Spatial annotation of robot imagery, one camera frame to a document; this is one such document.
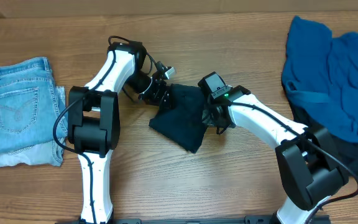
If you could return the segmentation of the dark navy shirt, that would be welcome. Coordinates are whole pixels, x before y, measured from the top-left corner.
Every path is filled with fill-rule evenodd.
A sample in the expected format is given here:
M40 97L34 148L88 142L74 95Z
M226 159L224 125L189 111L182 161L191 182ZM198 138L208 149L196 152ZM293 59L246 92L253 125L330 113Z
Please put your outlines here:
M173 84L169 91L172 109L160 109L149 126L184 150L196 153L207 126L202 122L204 95L195 86Z

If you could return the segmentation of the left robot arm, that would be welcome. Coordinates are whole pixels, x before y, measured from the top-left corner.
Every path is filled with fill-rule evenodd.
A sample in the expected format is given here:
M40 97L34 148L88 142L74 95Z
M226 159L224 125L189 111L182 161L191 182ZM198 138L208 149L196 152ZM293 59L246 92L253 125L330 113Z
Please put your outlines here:
M129 85L148 105L170 109L166 80L173 67L151 61L157 71L142 72L147 50L141 42L110 42L107 59L84 87L69 92L68 140L78 154L83 180L83 208L78 223L112 223L110 163L120 136L118 94Z

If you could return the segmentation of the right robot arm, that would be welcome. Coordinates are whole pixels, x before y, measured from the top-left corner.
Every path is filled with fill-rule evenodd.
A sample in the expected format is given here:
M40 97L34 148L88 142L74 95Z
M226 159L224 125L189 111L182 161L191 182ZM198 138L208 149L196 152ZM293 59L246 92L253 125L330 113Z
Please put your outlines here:
M271 110L243 86L225 84L216 73L199 82L206 119L221 134L242 127L268 144L277 158L287 199L271 223L314 223L314 215L349 181L328 130L309 128Z

